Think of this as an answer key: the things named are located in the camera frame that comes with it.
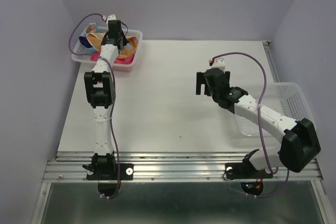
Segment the orange polka dot towel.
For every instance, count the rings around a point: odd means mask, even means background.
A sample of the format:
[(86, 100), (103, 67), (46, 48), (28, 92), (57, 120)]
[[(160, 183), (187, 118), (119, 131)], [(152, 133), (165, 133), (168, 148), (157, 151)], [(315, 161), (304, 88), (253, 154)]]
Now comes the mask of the orange polka dot towel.
[[(104, 33), (98, 33), (98, 32), (88, 33), (86, 35), (86, 39), (89, 42), (89, 44), (96, 51), (100, 52), (101, 51), (102, 39), (103, 39), (105, 34), (106, 34), (106, 32), (104, 32)], [(138, 43), (139, 43), (136, 36), (126, 36), (126, 39), (127, 39), (127, 44), (125, 46), (123, 46), (123, 48), (120, 50), (117, 59), (123, 60), (123, 59), (126, 59), (126, 58), (130, 58), (136, 52), (136, 49), (137, 49), (137, 46), (138, 46)]]

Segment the pink towel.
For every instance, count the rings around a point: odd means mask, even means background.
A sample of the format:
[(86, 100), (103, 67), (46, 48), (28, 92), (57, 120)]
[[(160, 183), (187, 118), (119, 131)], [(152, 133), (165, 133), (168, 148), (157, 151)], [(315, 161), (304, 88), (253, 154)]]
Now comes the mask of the pink towel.
[[(123, 58), (123, 59), (117, 58), (114, 61), (114, 63), (121, 64), (121, 65), (130, 65), (133, 62), (134, 57), (135, 57), (135, 54), (132, 54), (130, 57)], [(98, 59), (99, 59), (99, 55), (97, 53), (90, 56), (91, 61), (97, 61)]]

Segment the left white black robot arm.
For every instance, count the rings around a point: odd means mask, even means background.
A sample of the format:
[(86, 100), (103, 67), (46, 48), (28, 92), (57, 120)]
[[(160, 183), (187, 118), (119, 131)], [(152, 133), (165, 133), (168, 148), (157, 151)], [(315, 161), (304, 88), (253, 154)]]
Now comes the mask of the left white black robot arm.
[(121, 172), (112, 144), (111, 112), (116, 100), (112, 65), (127, 39), (120, 20), (109, 17), (106, 23), (108, 31), (102, 39), (98, 60), (93, 69), (84, 74), (86, 97), (93, 109), (96, 127), (91, 163), (83, 166), (88, 171), (88, 180), (117, 180)]

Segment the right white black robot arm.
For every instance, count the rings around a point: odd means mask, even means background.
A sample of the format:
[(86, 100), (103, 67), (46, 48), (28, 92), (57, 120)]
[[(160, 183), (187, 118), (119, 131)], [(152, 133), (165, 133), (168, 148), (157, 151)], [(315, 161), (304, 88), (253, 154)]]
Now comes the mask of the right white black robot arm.
[(285, 167), (301, 172), (320, 153), (314, 124), (296, 120), (259, 104), (247, 91), (229, 84), (230, 73), (220, 68), (196, 74), (196, 94), (211, 97), (222, 109), (241, 116), (261, 127), (279, 143), (279, 148), (255, 149), (239, 163), (226, 164), (226, 178), (253, 179), (268, 168)]

